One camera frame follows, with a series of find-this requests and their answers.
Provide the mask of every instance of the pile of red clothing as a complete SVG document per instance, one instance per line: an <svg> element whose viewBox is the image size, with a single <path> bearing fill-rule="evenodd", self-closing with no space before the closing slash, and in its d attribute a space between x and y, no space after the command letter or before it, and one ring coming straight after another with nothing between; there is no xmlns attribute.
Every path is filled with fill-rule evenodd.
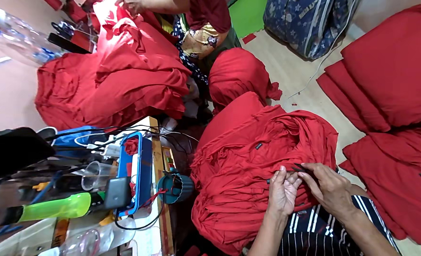
<svg viewBox="0 0 421 256"><path fill-rule="evenodd" d="M38 70L38 112L59 130L123 126L148 115L179 119L190 71L152 13L131 18L115 0L94 4L97 52L65 54Z"/></svg>
<svg viewBox="0 0 421 256"><path fill-rule="evenodd" d="M421 121L421 5L401 11L342 50L318 84L363 132Z"/></svg>
<svg viewBox="0 0 421 256"><path fill-rule="evenodd" d="M252 113L244 114L245 109ZM239 114L247 118L233 122ZM218 126L223 128L203 133L191 165L191 178L200 192L192 221L202 236L236 256L261 226L269 196L266 180L280 165L291 170L294 163L319 162L335 168L338 134L310 112L286 113L279 105L263 108L253 92L231 102L206 131ZM308 187L301 185L294 210L316 204Z"/></svg>
<svg viewBox="0 0 421 256"><path fill-rule="evenodd" d="M266 98L279 100L282 96L278 83L271 83L264 64L252 53L242 48L220 53L209 73L214 115L248 91L258 94L264 106Z"/></svg>
<svg viewBox="0 0 421 256"><path fill-rule="evenodd" d="M368 133L344 148L340 167L357 175L397 239L421 245L421 128Z"/></svg>

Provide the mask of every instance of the green plastic bottle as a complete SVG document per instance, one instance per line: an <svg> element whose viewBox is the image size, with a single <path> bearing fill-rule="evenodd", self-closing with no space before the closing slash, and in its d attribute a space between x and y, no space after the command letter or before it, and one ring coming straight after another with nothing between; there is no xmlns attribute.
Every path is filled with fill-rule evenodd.
<svg viewBox="0 0 421 256"><path fill-rule="evenodd" d="M79 193L65 199L41 202L29 206L9 207L2 224L46 218L79 218L103 206L104 192Z"/></svg>

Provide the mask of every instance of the black and white striped shirt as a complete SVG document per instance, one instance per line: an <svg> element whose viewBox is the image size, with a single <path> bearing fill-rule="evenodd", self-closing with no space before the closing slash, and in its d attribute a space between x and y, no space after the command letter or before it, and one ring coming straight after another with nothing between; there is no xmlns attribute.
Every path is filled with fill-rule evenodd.
<svg viewBox="0 0 421 256"><path fill-rule="evenodd" d="M375 227L400 254L372 200L351 196L356 208L362 210ZM335 217L321 205L293 213L288 218L278 250L279 256L360 256L364 255Z"/></svg>

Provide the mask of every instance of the forearm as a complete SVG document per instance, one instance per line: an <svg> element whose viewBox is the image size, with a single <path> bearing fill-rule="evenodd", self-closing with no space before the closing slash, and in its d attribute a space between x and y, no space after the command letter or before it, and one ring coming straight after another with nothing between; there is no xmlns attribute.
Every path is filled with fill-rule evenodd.
<svg viewBox="0 0 421 256"><path fill-rule="evenodd" d="M144 8L164 14L180 14L188 12L190 0L145 0Z"/></svg>
<svg viewBox="0 0 421 256"><path fill-rule="evenodd" d="M377 230L375 225L360 210L351 218L340 220L366 256L398 256L399 254L386 238Z"/></svg>
<svg viewBox="0 0 421 256"><path fill-rule="evenodd" d="M263 223L258 231L247 256L275 256L277 255L283 231L287 225L287 217L266 211Z"/></svg>

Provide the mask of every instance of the hand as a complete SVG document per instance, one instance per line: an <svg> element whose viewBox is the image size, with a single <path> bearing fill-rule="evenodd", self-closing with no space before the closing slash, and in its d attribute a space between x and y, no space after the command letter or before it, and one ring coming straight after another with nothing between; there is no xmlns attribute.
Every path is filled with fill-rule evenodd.
<svg viewBox="0 0 421 256"><path fill-rule="evenodd" d="M280 170L274 173L269 183L269 203L266 212L287 218L293 212L301 183L297 172L288 173L285 166L280 166Z"/></svg>
<svg viewBox="0 0 421 256"><path fill-rule="evenodd" d="M299 177L307 183L312 194L328 213L343 223L358 212L351 200L351 183L348 179L323 164L302 164L302 166L313 171L319 186L307 173L298 172Z"/></svg>
<svg viewBox="0 0 421 256"><path fill-rule="evenodd" d="M143 2L143 0L117 0L116 4L123 3L122 8L128 10L132 16L136 16L145 11L146 8Z"/></svg>

